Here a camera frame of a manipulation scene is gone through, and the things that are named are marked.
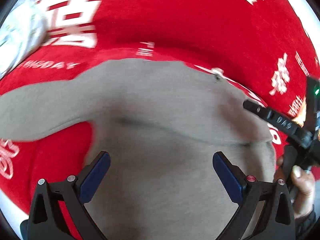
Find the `finger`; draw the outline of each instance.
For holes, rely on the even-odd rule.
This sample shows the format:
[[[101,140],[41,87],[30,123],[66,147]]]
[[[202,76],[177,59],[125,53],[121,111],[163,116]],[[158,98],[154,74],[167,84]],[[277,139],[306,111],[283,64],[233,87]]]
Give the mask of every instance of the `finger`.
[[[281,167],[279,167],[274,176],[273,176],[273,182],[276,182],[277,179],[284,179],[285,180],[285,176],[284,176],[284,173],[283,173],[283,170]]]
[[[293,210],[295,219],[309,215],[315,199],[315,178],[307,174],[299,166],[293,166],[291,180],[299,192],[295,199]]]
[[[282,164],[283,164],[283,155],[277,159],[277,165],[282,166]]]

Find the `gray fabric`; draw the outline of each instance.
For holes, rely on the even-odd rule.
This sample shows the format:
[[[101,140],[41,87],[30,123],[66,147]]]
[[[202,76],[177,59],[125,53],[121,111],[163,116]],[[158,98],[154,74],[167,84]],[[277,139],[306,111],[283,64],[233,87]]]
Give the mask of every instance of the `gray fabric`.
[[[266,123],[225,80],[181,62],[107,61],[74,80],[0,97],[0,138],[34,140],[90,121],[111,168],[86,207],[108,239],[214,239],[236,210],[212,168],[221,150],[247,174],[272,181]]]
[[[316,218],[320,217],[320,181],[316,182],[316,199],[315,199],[315,213]]]

